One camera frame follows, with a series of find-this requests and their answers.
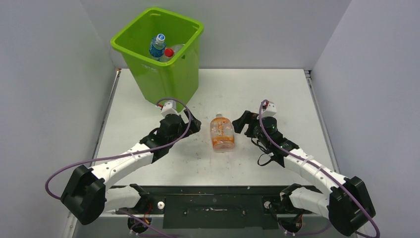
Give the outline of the red label Nongfu bottle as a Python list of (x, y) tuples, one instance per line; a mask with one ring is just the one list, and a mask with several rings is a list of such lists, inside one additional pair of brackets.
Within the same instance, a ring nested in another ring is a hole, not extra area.
[(159, 58), (158, 61), (160, 62), (168, 62), (170, 61), (182, 48), (184, 44), (177, 44), (171, 47), (165, 48), (163, 55)]

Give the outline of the blue label clear bottle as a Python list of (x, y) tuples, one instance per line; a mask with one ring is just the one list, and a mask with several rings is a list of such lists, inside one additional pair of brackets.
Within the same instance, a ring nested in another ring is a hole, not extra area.
[(162, 33), (159, 33), (152, 38), (150, 47), (149, 47), (149, 53), (152, 58), (158, 60), (164, 54), (165, 48), (166, 48), (165, 35)]

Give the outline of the large orange label bottle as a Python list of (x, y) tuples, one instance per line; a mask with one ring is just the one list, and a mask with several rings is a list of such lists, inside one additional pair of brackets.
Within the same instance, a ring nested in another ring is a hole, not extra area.
[(216, 114), (210, 122), (210, 137), (215, 152), (232, 150), (235, 145), (232, 122), (222, 114)]

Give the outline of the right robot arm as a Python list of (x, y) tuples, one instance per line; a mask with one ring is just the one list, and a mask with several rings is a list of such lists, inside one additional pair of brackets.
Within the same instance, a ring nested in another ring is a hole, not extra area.
[(327, 218), (342, 235), (350, 236), (369, 222), (376, 210), (365, 183), (359, 177), (348, 178), (322, 165), (287, 139), (270, 116), (244, 111), (232, 123), (234, 131), (255, 139), (254, 144), (269, 154), (270, 161), (295, 172), (317, 191), (292, 184), (280, 192), (280, 206), (286, 212), (306, 210)]

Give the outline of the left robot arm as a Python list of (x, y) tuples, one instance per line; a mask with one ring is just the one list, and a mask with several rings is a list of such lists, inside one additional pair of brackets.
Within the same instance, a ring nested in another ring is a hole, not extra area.
[(143, 213), (151, 203), (148, 193), (137, 184), (117, 186), (116, 183), (165, 156), (180, 139), (200, 131), (201, 122), (187, 110), (184, 113), (188, 123), (178, 114), (166, 115), (158, 128), (119, 158), (90, 168), (78, 166), (60, 197), (61, 202), (82, 225), (92, 223), (110, 210), (127, 208)]

